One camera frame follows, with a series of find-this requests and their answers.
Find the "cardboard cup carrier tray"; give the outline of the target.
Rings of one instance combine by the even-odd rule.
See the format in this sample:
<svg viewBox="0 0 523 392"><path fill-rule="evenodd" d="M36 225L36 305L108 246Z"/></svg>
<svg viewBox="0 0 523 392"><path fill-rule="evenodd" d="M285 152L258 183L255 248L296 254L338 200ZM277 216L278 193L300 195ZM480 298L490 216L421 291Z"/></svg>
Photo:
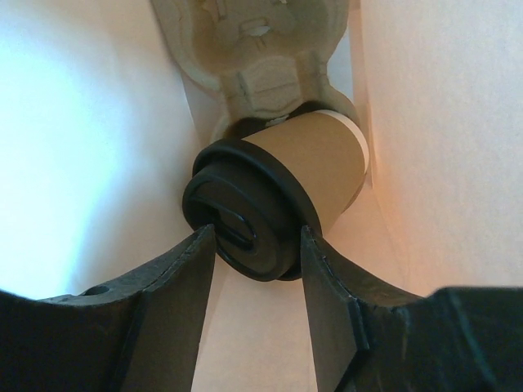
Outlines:
<svg viewBox="0 0 523 392"><path fill-rule="evenodd" d="M328 76L346 32L347 1L154 1L152 7L174 61L219 104L210 140L245 118L284 118L307 102L358 119Z"/></svg>

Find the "orange paper bag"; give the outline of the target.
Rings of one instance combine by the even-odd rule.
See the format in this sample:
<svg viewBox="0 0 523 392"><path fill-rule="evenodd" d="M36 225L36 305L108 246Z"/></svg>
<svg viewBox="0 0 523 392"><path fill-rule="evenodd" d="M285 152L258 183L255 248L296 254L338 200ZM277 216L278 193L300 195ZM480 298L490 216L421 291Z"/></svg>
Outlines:
<svg viewBox="0 0 523 392"><path fill-rule="evenodd" d="M337 112L307 102L210 140L219 104L170 55L153 2L1 4L4 391L38 391L44 300L118 278L198 230L182 198L203 149ZM522 4L347 2L328 76L355 106L369 168L332 229L313 230L421 298L364 308L372 350L342 391L519 391ZM249 278L217 254L215 234L188 391L319 391L302 276Z"/></svg>

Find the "brown paper cup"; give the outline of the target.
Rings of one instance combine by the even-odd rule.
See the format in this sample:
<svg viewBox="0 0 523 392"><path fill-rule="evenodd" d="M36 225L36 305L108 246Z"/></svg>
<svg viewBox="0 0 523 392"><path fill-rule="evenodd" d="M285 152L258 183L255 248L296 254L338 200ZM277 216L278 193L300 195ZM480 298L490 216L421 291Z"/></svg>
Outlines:
<svg viewBox="0 0 523 392"><path fill-rule="evenodd" d="M369 168L360 127L332 110L300 114L244 138L278 159L311 200L328 233L356 200Z"/></svg>

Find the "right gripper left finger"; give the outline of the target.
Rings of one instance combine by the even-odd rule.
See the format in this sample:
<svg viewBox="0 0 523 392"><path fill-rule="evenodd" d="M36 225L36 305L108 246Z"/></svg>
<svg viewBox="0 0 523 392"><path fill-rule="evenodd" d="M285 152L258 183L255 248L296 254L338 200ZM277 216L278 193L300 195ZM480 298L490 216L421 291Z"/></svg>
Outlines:
<svg viewBox="0 0 523 392"><path fill-rule="evenodd" d="M214 268L215 234L167 251L80 295L44 300L50 354L38 391L188 391Z"/></svg>

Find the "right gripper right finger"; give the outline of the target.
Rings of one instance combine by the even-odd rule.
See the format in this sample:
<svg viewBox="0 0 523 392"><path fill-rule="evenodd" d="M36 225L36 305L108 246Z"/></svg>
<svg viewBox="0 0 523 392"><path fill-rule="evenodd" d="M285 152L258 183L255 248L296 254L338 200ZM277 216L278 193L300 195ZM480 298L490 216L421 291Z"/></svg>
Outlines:
<svg viewBox="0 0 523 392"><path fill-rule="evenodd" d="M406 305L421 297L347 259L306 226L300 261L319 391L342 391L372 350L365 307Z"/></svg>

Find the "black coffee cup lid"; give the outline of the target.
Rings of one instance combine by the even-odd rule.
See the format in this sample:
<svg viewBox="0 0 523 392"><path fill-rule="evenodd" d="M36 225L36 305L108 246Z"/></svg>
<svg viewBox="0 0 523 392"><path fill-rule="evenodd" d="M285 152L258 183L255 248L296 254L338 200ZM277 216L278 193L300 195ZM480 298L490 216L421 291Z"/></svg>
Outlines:
<svg viewBox="0 0 523 392"><path fill-rule="evenodd" d="M239 139L219 140L197 155L182 211L192 229L213 225L217 254L261 282L299 279L302 227L321 230L310 197L291 171Z"/></svg>

